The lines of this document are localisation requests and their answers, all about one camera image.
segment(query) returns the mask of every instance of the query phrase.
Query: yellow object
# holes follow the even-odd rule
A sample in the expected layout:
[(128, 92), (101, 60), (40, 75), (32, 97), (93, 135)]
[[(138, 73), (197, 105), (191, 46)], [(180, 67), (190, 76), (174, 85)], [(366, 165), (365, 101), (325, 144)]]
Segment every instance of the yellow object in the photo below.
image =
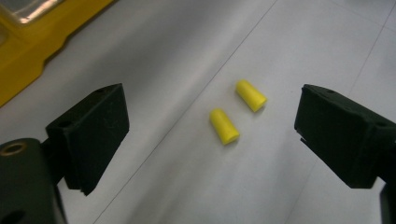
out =
[(1, 10), (0, 106), (38, 78), (66, 38), (112, 1), (65, 0), (27, 24)]
[(239, 132), (222, 109), (216, 108), (210, 112), (210, 121), (223, 145), (227, 145), (239, 137)]
[(244, 79), (236, 83), (236, 92), (244, 99), (253, 112), (258, 111), (267, 102), (267, 98)]

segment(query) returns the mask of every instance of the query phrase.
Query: earplug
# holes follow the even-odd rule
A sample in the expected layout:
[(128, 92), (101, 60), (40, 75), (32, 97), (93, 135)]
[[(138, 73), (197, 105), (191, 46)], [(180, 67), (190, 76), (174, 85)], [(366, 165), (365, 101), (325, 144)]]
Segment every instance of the earplug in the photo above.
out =
[(258, 111), (267, 102), (267, 98), (244, 79), (236, 83), (236, 92), (244, 99), (253, 112)]
[(223, 145), (227, 145), (239, 137), (238, 130), (222, 109), (212, 110), (209, 117)]

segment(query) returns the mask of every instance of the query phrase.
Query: white tabletop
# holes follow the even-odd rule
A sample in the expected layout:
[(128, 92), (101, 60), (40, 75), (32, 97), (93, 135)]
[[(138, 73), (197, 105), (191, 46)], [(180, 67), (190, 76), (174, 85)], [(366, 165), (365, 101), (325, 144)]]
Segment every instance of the white tabletop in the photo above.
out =
[[(349, 189), (293, 122), (305, 83), (396, 121), (394, 4), (120, 0), (0, 108), (0, 140), (44, 141), (65, 110), (122, 83), (131, 130), (91, 195), (59, 184), (69, 223), (380, 223), (384, 183)], [(268, 97), (263, 110), (234, 92), (240, 78)], [(221, 144), (215, 107), (237, 142)]]

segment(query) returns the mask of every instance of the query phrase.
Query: black plastic part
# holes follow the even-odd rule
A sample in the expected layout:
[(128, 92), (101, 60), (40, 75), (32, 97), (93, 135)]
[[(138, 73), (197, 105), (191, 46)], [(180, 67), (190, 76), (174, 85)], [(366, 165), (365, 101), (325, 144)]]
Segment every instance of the black plastic part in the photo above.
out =
[(52, 154), (55, 161), (62, 155), (66, 163), (64, 170), (52, 166), (52, 178), (57, 180), (64, 172), (70, 189), (90, 194), (128, 131), (122, 85), (94, 91), (47, 127), (50, 143), (46, 154)]
[(396, 189), (386, 185), (380, 199), (382, 224), (396, 224)]
[(18, 139), (0, 146), (0, 223), (66, 223), (40, 143)]
[[(396, 124), (335, 91), (304, 85), (294, 128), (353, 189), (369, 189), (394, 169), (384, 159), (395, 148)], [(385, 178), (396, 179), (394, 173)]]
[(389, 188), (396, 190), (396, 147), (383, 155), (378, 176), (387, 182)]
[(41, 144), (44, 152), (44, 157), (46, 159), (47, 165), (49, 167), (49, 174), (52, 179), (53, 184), (59, 183), (66, 172), (66, 167), (71, 166), (70, 155), (65, 150), (60, 150), (57, 147), (52, 147), (50, 140), (47, 139)]

